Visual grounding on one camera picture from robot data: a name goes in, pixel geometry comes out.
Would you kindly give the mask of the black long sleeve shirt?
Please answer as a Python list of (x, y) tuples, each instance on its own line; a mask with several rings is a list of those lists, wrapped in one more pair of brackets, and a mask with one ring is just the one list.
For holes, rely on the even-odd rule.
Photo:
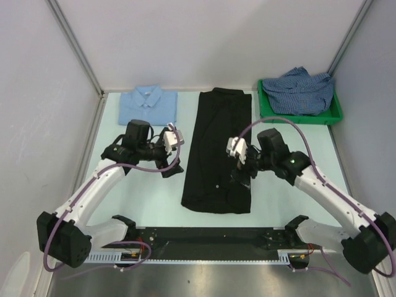
[(204, 213), (245, 214), (251, 192), (233, 181), (237, 161), (226, 145), (251, 123), (252, 96), (242, 90), (214, 88), (199, 95), (181, 204)]

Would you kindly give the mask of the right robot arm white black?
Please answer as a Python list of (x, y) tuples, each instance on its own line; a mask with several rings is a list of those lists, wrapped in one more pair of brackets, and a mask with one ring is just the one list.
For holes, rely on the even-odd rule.
[(257, 139), (259, 148), (244, 138), (229, 138), (226, 152), (238, 161), (231, 177), (249, 187), (258, 172), (271, 171), (314, 199), (339, 223), (330, 226), (300, 215), (286, 225), (285, 240), (290, 247), (311, 243), (341, 252), (363, 274), (375, 270), (395, 250), (395, 218), (391, 214), (378, 214), (344, 193), (308, 155), (290, 151), (275, 128), (260, 132)]

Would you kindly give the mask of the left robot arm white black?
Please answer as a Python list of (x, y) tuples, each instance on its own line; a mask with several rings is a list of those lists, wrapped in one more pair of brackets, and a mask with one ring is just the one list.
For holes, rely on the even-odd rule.
[(38, 244), (44, 268), (52, 257), (61, 265), (81, 266), (92, 251), (101, 248), (131, 248), (132, 258), (151, 254), (151, 247), (139, 238), (135, 221), (114, 215), (107, 222), (90, 226), (88, 221), (102, 200), (131, 170), (160, 173), (169, 178), (183, 172), (180, 159), (168, 158), (180, 153), (184, 139), (173, 123), (158, 135), (147, 121), (133, 119), (101, 154), (94, 172), (78, 190), (54, 212), (42, 212), (37, 218)]

